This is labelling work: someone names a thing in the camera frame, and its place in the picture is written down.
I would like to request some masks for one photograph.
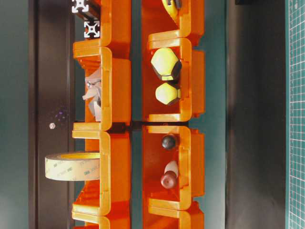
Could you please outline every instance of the green cutting mat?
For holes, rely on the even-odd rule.
[[[305,0],[288,3],[289,177],[287,227],[305,228]]]

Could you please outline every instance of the stacked bins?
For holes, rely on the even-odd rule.
[[[95,2],[101,8],[101,36],[75,42],[73,55],[85,77],[101,68],[101,121],[95,121],[88,107],[91,100],[86,100],[85,122],[74,123],[72,137],[85,139],[87,152],[100,152],[100,180],[85,183],[72,217],[85,221],[84,228],[129,228],[129,133],[107,131],[113,123],[131,121],[131,1]]]
[[[204,195],[204,135],[187,122],[205,112],[205,53],[194,50],[204,34],[204,1],[180,0],[177,13],[168,10],[179,1],[142,0],[142,128],[143,228],[203,228],[203,213],[194,197]],[[157,77],[151,60],[159,49],[171,49],[181,62],[179,102],[161,103]],[[153,122],[163,123],[157,126]],[[177,147],[166,150],[165,135],[178,139]],[[160,182],[168,163],[176,161],[177,185],[166,189]]]

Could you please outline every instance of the yellow hexagonal object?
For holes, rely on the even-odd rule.
[[[170,48],[158,49],[151,63],[158,78],[163,81],[178,79],[182,68],[180,60]]]
[[[178,9],[181,8],[180,0],[162,0],[163,6],[173,21],[178,24]]]
[[[171,105],[180,99],[180,89],[169,83],[163,83],[156,89],[156,98],[165,105]]]

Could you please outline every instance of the small bolt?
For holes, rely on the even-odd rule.
[[[51,130],[53,130],[53,129],[55,129],[56,125],[55,125],[55,123],[50,123],[49,127]]]

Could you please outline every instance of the masking tape roll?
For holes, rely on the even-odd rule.
[[[100,153],[55,154],[45,157],[46,178],[64,181],[100,179]]]

